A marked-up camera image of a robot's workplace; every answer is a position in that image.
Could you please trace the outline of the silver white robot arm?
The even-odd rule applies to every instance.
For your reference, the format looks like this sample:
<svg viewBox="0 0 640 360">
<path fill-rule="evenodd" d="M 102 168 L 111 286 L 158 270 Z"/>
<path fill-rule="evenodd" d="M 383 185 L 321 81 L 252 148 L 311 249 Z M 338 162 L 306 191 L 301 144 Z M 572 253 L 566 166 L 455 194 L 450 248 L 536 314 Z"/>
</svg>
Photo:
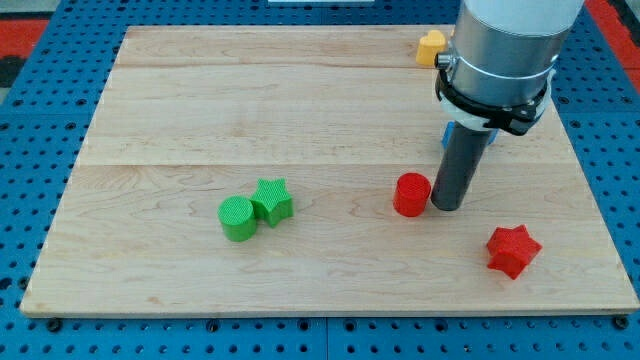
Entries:
<svg viewBox="0 0 640 360">
<path fill-rule="evenodd" d="M 551 100 L 551 78 L 583 0 L 462 0 L 436 55 L 442 108 L 473 131 L 526 134 Z"/>
</svg>

